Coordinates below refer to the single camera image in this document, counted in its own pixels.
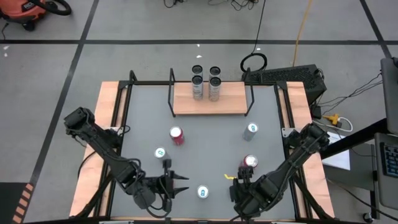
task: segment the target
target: white paper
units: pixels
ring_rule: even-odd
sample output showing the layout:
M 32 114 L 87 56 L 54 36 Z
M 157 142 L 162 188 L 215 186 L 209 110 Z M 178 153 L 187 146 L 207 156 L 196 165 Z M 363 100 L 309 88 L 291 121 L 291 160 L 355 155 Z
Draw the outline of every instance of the white paper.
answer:
M 329 144 L 332 144 L 334 142 L 337 142 L 340 140 L 340 136 L 343 139 L 345 136 L 338 135 L 335 133 L 328 132 L 330 138 L 329 138 Z M 329 158 L 323 159 L 322 163 L 324 165 L 332 166 L 332 167 L 337 167 L 340 169 L 345 169 L 345 170 L 350 170 L 350 165 L 349 165 L 349 149 L 345 150 L 344 152 L 341 152 L 339 154 L 336 154 L 334 156 L 331 156 Z

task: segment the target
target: orange vacuum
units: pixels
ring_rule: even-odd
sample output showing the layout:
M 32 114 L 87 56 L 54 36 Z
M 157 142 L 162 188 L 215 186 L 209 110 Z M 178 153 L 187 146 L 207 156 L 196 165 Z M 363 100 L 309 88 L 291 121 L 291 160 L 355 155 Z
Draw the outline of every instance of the orange vacuum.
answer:
M 22 24 L 28 31 L 35 29 L 35 22 L 44 17 L 46 12 L 60 16 L 72 13 L 69 4 L 64 0 L 54 0 L 61 4 L 65 10 L 59 10 L 53 1 L 46 0 L 0 0 L 0 17 L 8 22 Z

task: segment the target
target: wooden shelf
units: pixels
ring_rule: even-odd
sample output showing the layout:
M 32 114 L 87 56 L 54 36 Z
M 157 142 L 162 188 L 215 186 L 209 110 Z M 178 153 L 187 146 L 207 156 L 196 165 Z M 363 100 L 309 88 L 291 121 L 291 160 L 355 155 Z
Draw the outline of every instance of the wooden shelf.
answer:
M 220 98 L 208 98 L 208 82 L 203 83 L 203 99 L 194 100 L 192 83 L 174 83 L 175 114 L 244 114 L 248 110 L 244 82 L 223 82 Z

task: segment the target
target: red soda can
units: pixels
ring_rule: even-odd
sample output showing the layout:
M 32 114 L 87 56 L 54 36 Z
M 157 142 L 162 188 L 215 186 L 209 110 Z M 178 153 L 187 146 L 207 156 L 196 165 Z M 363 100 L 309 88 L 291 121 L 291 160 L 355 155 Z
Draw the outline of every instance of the red soda can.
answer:
M 259 161 L 257 160 L 257 157 L 254 155 L 247 155 L 243 158 L 243 161 L 241 163 L 241 166 L 247 167 L 247 166 L 252 166 L 253 169 L 257 167 Z
M 184 135 L 180 127 L 174 126 L 170 128 L 170 137 L 172 138 L 175 145 L 180 146 L 184 144 Z

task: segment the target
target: soda can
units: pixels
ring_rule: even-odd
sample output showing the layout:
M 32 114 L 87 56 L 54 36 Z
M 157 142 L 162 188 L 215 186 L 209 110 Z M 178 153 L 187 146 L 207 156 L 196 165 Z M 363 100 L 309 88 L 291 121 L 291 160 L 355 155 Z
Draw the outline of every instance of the soda can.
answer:
M 192 93 L 195 100 L 203 98 L 203 78 L 199 75 L 195 75 L 192 78 Z
M 175 145 L 180 146 L 184 144 L 184 135 L 180 127 L 174 126 L 170 128 L 170 137 Z
M 155 150 L 155 157 L 160 160 L 170 159 L 170 156 L 167 154 L 166 150 L 163 147 L 159 147 Z
M 243 158 L 243 161 L 241 163 L 241 166 L 247 167 L 251 166 L 253 168 L 256 168 L 258 165 L 259 161 L 257 160 L 257 157 L 254 155 L 247 155 Z
M 220 97 L 221 79 L 218 77 L 211 78 L 209 82 L 209 100 L 217 101 Z
M 210 68 L 210 76 L 209 76 L 209 81 L 211 80 L 211 78 L 213 78 L 213 77 L 217 77 L 217 78 L 220 78 L 221 79 L 221 70 L 220 70 L 220 68 L 219 67 L 216 67 L 216 66 L 214 66 L 214 67 L 211 67 Z
M 195 65 L 192 67 L 193 76 L 199 75 L 203 78 L 203 68 L 200 65 Z
M 200 185 L 197 192 L 199 198 L 207 198 L 209 196 L 209 188 L 206 185 Z
M 258 130 L 259 126 L 256 123 L 249 123 L 249 125 L 244 129 L 243 139 L 246 141 L 251 141 Z

